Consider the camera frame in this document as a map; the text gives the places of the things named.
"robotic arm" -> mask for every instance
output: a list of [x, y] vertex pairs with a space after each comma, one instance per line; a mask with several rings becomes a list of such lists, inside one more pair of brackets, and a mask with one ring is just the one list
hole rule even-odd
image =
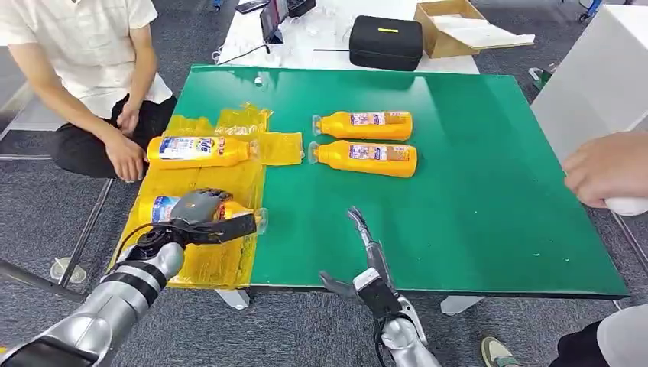
[[414, 306], [394, 290], [382, 245], [371, 237], [359, 210], [352, 207], [348, 216], [364, 243], [368, 269], [353, 279], [353, 285], [321, 271], [319, 277], [324, 287], [345, 297], [358, 297], [369, 307], [374, 316], [376, 355], [383, 367], [381, 345], [387, 347], [397, 367], [441, 367], [425, 347], [427, 338]]
[[253, 213], [213, 222], [231, 197], [214, 189], [183, 196], [173, 207], [169, 222], [150, 223], [153, 228], [149, 232], [118, 253], [115, 265], [81, 307], [29, 343], [9, 351], [0, 366], [110, 365], [133, 326], [182, 268], [188, 244], [223, 243], [257, 231]]

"green table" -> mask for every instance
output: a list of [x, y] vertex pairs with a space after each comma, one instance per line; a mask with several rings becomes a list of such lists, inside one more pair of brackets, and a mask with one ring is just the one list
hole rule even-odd
[[[261, 78], [261, 84], [255, 78]], [[358, 207], [401, 290], [618, 299], [627, 295], [511, 76], [194, 66], [176, 113], [216, 121], [243, 102], [271, 109], [270, 130], [314, 137], [313, 114], [405, 110], [414, 177], [268, 167], [270, 226], [251, 283], [321, 287], [366, 268], [346, 210]]]

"human hand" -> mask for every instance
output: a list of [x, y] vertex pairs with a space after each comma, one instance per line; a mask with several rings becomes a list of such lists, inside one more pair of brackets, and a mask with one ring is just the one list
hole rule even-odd
[[121, 130], [124, 135], [132, 135], [133, 131], [138, 126], [139, 115], [140, 107], [126, 102], [121, 113], [117, 116], [117, 126], [119, 127], [119, 130]]
[[118, 130], [104, 140], [105, 153], [115, 168], [117, 177], [126, 182], [141, 180], [144, 176], [146, 154], [139, 145]]
[[648, 197], [648, 132], [618, 132], [583, 144], [562, 164], [565, 185], [584, 204]]

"person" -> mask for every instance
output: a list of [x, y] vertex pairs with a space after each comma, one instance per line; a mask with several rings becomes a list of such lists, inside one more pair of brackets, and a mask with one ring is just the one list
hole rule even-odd
[[148, 142], [176, 98], [157, 73], [151, 0], [2, 0], [0, 46], [31, 88], [68, 121], [53, 161], [94, 177], [141, 180]]
[[[562, 164], [565, 185], [584, 204], [611, 197], [648, 197], [648, 132], [619, 132], [583, 144]], [[628, 307], [563, 336], [550, 367], [641, 367], [648, 362], [648, 304]], [[521, 364], [492, 337], [481, 342], [488, 367]]]

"sneaker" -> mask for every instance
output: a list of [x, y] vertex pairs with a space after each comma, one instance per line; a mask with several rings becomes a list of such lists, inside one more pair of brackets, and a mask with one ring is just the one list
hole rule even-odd
[[492, 336], [481, 341], [481, 356], [487, 367], [522, 366], [504, 344]]

